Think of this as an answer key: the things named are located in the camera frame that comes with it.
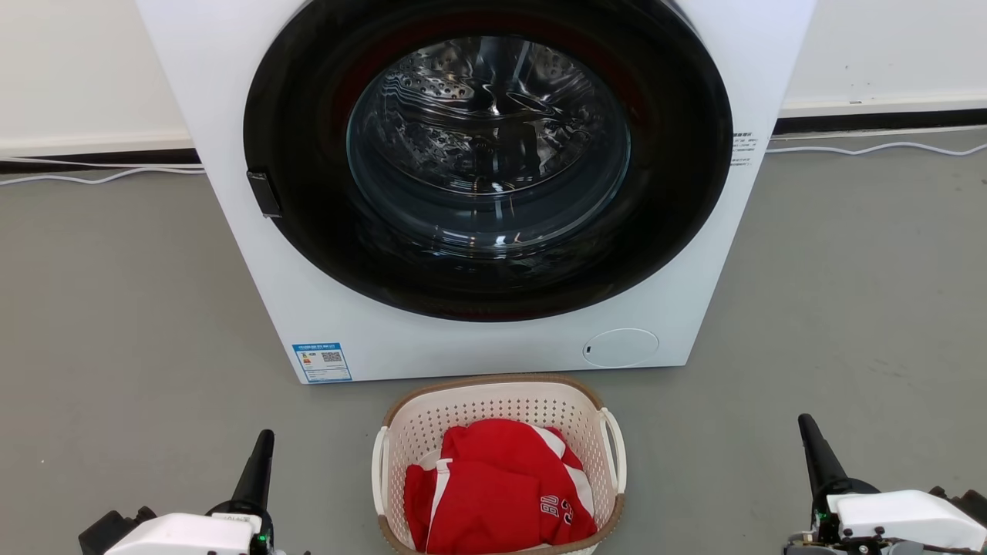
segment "white stripe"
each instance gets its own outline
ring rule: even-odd
[[[586,473],[576,470],[567,464],[563,466],[569,472],[569,477],[575,484],[575,494],[579,496],[579,503],[586,509],[586,512],[590,516],[593,516],[593,489],[589,487],[589,480],[586,478]]]
[[[442,500],[442,494],[445,493],[445,487],[449,485],[448,464],[450,462],[452,462],[451,458],[442,458],[435,463],[435,497],[432,498],[432,512],[428,517],[428,537],[425,538],[425,553],[428,552],[428,540],[431,538],[432,521],[435,520],[435,511],[438,509],[438,503]]]
[[[558,457],[562,458],[562,455],[566,453],[566,443],[559,439],[558,436],[552,434],[544,428],[538,428],[537,426],[531,426],[531,429],[538,433],[542,437],[545,444],[548,445],[549,449]]]

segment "gray floor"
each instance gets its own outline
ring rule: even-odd
[[[987,152],[771,157],[689,365],[576,375],[630,452],[598,553],[776,553],[807,522],[801,412],[882,489],[987,491],[985,237]],[[423,383],[299,385],[204,178],[0,189],[3,552],[205,511],[270,427],[277,545],[388,553],[371,443]]]

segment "red clothing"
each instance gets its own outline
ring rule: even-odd
[[[448,430],[441,456],[433,470],[406,473],[418,551],[502,553],[596,533],[589,482],[557,430],[483,420]]]

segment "round glass door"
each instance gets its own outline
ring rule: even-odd
[[[258,217],[358,293],[476,322],[660,271],[731,145],[716,65],[648,0],[313,1],[244,113]]]

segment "white basket handle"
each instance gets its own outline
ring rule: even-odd
[[[370,484],[373,486],[373,508],[378,516],[384,515],[384,454],[387,452],[387,427],[380,429],[373,443],[373,461],[370,465]]]
[[[611,436],[613,438],[614,447],[616,447],[617,452],[610,452],[610,442],[606,442],[607,456],[610,458],[611,468],[614,467],[616,463],[617,476],[614,483],[614,487],[617,489],[618,494],[624,493],[627,488],[627,450],[624,448],[624,435],[620,433],[620,426],[617,424],[617,419],[614,415],[610,414],[610,411],[606,407],[600,409],[600,415],[603,417],[603,424],[606,428],[610,429],[610,434],[606,434],[604,430],[604,438]]]

